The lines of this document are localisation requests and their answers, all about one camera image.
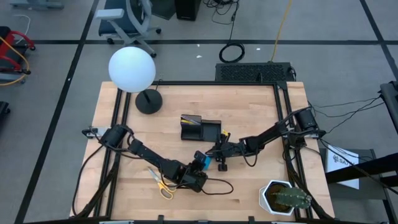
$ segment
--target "wooden table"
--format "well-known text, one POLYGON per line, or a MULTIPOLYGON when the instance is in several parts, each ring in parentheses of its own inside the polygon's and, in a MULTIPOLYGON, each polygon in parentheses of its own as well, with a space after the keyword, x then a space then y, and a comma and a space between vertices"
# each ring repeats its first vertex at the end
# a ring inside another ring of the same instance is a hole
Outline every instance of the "wooden table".
MULTIPOLYGON (((303 83, 288 83, 293 110, 307 106, 303 83)), ((176 159, 188 164, 196 150, 209 150, 212 142, 182 141, 180 139, 180 115, 197 114, 203 119, 222 121, 222 128, 231 133, 232 142, 239 138, 258 135, 278 120, 274 91, 271 86, 188 86, 161 85, 163 107, 155 114, 146 115, 135 107, 136 94, 132 95, 127 125, 135 137, 164 158, 176 159)), ((117 88, 111 82, 103 82, 94 115, 93 126, 109 126, 112 118, 117 88)), ((121 120, 122 108, 119 111, 121 120)), ((307 139, 308 147, 318 150, 317 142, 307 139)), ((85 159, 99 144, 88 140, 85 159)), ((98 188, 105 150, 95 155, 81 176, 76 198, 80 211, 98 188)), ((331 216, 334 216, 328 186, 320 156, 309 150, 301 150, 303 168, 309 191, 331 216)), ((160 196, 155 181, 147 171, 146 161, 122 157, 119 168, 112 219, 156 220, 235 220, 246 221, 254 216, 256 221, 294 220, 294 216, 273 216, 259 206, 259 189, 270 180, 287 180, 282 159, 282 141, 276 139, 259 154, 255 167, 246 165, 242 157, 228 158, 228 171, 218 172, 217 162, 206 171, 209 177, 231 182, 234 192, 229 195, 205 195, 180 189, 173 200, 160 196)), ((229 186, 208 180, 207 192, 227 192, 229 186)), ((104 214, 108 193, 105 193, 101 214, 104 214)))

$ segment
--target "black speaker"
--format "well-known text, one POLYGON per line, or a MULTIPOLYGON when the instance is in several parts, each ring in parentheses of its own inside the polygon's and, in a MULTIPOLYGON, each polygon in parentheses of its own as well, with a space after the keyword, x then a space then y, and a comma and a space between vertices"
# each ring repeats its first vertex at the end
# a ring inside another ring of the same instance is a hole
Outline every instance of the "black speaker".
POLYGON ((194 21, 197 18, 201 0, 174 0, 177 19, 194 21))

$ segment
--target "floor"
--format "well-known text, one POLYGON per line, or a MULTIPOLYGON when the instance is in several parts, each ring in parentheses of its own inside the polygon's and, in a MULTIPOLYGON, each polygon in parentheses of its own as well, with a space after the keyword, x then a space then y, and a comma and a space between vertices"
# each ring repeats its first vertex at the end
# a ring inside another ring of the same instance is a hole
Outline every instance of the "floor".
MULTIPOLYGON (((86 139, 80 131, 93 119, 101 82, 108 81, 110 56, 122 45, 107 45, 98 36, 99 21, 91 21, 104 0, 68 0, 61 11, 12 8, 0 2, 0 26, 24 32, 37 50, 29 52, 32 74, 23 85, 0 88, 0 101, 12 113, 0 133, 0 221, 14 223, 40 151, 48 149, 25 222, 66 218, 81 166, 86 139)), ((241 3, 233 39, 243 40, 241 62, 266 62, 288 0, 241 3)), ((379 85, 398 76, 398 14, 396 0, 295 0, 287 16, 275 62, 291 62, 314 105, 330 105, 377 96, 379 85)), ((161 35, 151 34, 157 51, 157 78, 214 80, 218 52, 231 26, 211 21, 213 9, 200 6, 195 22, 153 17, 161 35)), ((229 16, 216 17, 221 21, 229 16)), ((236 49, 224 53, 226 60, 236 49)), ((328 114, 355 110, 363 104, 333 107, 328 114)), ((343 118, 317 116, 331 129, 343 118)), ((325 139, 343 148, 374 149, 377 156, 397 152, 397 133, 385 106, 360 112, 325 139)), ((395 206, 398 197, 391 195, 395 206)), ((342 220, 386 221, 382 203, 333 198, 342 220)))

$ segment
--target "cactus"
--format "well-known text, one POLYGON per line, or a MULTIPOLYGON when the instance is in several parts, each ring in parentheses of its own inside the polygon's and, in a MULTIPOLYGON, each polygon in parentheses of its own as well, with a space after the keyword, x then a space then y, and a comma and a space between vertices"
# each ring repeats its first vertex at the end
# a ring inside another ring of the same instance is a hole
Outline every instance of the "cactus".
POLYGON ((277 193, 275 203, 295 208, 308 208, 311 204, 311 196, 307 195, 302 189, 296 187, 283 188, 277 193))

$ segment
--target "plant pot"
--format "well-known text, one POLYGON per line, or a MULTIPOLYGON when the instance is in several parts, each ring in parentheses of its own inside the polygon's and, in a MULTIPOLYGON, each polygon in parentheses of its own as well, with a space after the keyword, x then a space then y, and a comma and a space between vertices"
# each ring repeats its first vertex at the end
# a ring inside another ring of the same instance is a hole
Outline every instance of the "plant pot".
POLYGON ((287 181, 282 180, 271 180, 267 186, 263 187, 259 191, 259 204, 267 212, 272 215, 291 215, 294 207, 287 207, 285 205, 279 205, 275 203, 276 197, 271 194, 278 192, 284 187, 292 187, 287 181))

